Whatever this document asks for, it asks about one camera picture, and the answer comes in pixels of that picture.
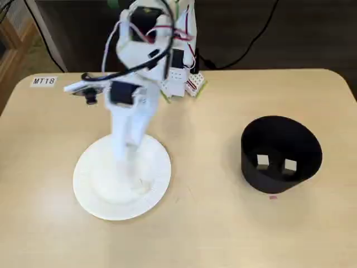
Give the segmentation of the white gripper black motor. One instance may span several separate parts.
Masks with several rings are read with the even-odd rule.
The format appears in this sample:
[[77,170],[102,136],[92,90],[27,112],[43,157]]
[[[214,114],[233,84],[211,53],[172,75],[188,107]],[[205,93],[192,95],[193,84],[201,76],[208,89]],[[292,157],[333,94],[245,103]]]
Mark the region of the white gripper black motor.
[[[155,85],[113,81],[105,92],[105,106],[112,112],[112,142],[119,181],[139,189],[137,149],[156,113],[160,93]],[[129,117],[122,113],[129,112]]]

